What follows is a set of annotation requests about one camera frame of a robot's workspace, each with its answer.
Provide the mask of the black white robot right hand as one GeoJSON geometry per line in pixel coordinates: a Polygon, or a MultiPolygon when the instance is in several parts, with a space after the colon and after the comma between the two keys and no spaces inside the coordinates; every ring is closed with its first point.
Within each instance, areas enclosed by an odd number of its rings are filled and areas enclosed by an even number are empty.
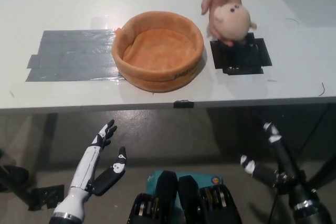
{"type": "Polygon", "coordinates": [[[268,135],[268,142],[276,157],[278,169],[271,170],[270,168],[263,167],[257,164],[252,158],[241,155],[239,161],[244,171],[269,187],[288,189],[304,184],[305,181],[302,178],[298,165],[282,140],[282,135],[276,126],[271,122],[266,122],[263,124],[263,129],[268,135]]]}

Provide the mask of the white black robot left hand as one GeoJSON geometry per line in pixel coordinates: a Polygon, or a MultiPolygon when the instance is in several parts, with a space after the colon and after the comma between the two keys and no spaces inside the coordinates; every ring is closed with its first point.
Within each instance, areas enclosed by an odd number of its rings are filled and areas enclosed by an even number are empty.
{"type": "Polygon", "coordinates": [[[119,149],[115,162],[95,177],[100,154],[111,143],[110,138],[116,129],[114,120],[109,121],[86,148],[73,176],[68,195],[55,208],[50,223],[83,223],[85,202],[91,195],[102,196],[122,178],[127,164],[125,147],[119,149]]]}

